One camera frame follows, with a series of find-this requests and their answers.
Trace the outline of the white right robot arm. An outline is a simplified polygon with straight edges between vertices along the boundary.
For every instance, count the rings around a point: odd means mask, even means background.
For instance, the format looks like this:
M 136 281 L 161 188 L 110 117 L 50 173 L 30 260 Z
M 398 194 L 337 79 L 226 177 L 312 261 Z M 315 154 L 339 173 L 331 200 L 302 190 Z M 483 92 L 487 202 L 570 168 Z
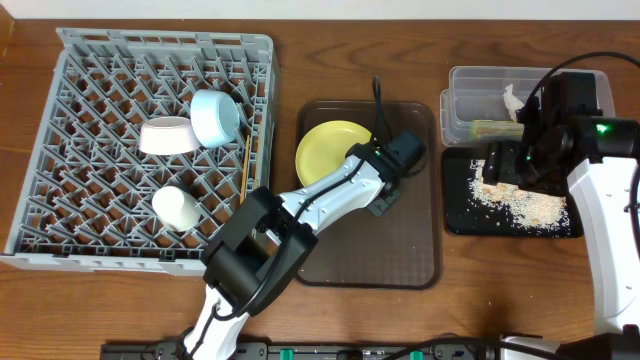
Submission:
M 608 117 L 589 72 L 549 73 L 526 101 L 503 93 L 518 141 L 490 145 L 488 184 L 567 196 L 575 204 L 594 284 L 594 333 L 566 344 L 506 335 L 499 359 L 636 359 L 639 356 L 639 124 Z

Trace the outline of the yellow green wrapper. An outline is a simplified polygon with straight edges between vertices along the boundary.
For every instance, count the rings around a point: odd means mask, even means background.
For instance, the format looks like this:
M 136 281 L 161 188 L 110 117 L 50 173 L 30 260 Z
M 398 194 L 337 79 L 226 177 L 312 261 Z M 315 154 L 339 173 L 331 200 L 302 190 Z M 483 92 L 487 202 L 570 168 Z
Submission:
M 500 139 L 519 140 L 523 134 L 524 125 L 509 121 L 473 120 L 469 139 L 471 141 L 489 141 Z

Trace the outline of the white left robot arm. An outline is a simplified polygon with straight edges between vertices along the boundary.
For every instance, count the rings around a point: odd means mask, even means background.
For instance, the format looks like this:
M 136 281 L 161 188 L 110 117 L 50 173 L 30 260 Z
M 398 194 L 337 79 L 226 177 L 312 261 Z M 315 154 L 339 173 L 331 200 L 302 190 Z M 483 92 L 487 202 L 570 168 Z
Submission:
M 357 209 L 381 215 L 425 152 L 423 141 L 406 130 L 384 145 L 373 139 L 354 144 L 334 172 L 305 188 L 251 192 L 201 253 L 205 302 L 183 337 L 182 358 L 230 358 L 246 321 L 289 285 L 318 234 Z

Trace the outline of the light blue bowl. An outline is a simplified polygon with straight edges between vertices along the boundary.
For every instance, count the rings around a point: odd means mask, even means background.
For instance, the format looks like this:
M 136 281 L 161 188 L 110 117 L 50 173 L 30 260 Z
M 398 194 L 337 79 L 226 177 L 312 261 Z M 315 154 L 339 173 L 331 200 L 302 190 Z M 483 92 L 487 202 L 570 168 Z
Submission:
M 240 115 L 233 98 L 222 91 L 198 90 L 190 105 L 194 134 L 206 148 L 216 148 L 235 140 Z

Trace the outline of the rice pile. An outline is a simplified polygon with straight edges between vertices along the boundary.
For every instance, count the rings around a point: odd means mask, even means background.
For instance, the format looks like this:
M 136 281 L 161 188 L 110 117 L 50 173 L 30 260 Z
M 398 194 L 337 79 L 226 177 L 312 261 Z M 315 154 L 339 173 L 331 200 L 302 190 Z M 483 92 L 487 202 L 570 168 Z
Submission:
M 560 230 L 570 224 L 569 211 L 564 197 L 528 192 L 517 185 L 498 183 L 489 185 L 483 182 L 484 160 L 472 160 L 470 169 L 474 175 L 470 178 L 470 202 L 491 215 L 505 215 L 505 224 L 520 230 Z

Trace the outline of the white cup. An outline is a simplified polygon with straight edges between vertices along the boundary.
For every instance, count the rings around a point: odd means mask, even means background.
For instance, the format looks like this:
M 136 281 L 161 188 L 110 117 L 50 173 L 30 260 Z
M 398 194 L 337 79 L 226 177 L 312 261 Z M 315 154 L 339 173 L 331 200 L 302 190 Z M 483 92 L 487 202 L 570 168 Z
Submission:
M 176 186 L 156 191 L 151 204 L 160 221 L 176 232 L 193 228 L 201 216 L 196 199 Z

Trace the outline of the pink bowl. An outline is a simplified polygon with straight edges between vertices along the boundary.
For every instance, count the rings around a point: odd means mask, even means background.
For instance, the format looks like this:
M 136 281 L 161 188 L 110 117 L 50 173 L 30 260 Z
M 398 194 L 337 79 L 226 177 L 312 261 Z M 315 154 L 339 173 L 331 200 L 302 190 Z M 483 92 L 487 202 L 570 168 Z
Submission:
M 139 149 L 151 155 L 176 155 L 201 147 L 191 121 L 185 117 L 164 116 L 147 120 L 141 126 Z

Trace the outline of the yellow plate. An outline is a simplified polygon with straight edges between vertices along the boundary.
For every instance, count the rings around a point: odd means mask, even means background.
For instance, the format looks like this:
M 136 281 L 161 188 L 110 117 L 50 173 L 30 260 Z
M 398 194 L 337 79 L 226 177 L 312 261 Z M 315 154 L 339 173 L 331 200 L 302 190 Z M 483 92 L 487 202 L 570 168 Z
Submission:
M 296 149 L 295 167 L 303 186 L 326 177 L 345 161 L 349 149 L 365 144 L 371 132 L 362 125 L 345 120 L 323 122 L 307 132 Z

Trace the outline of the white tissue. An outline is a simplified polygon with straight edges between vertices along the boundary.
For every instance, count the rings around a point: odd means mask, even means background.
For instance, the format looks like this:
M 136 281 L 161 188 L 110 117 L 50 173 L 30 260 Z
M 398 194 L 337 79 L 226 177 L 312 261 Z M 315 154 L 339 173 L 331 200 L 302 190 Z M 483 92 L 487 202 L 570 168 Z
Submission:
M 513 88 L 514 86 L 512 84 L 505 87 L 503 100 L 510 119 L 513 122 L 518 122 L 518 111 L 521 110 L 525 104 L 513 94 Z

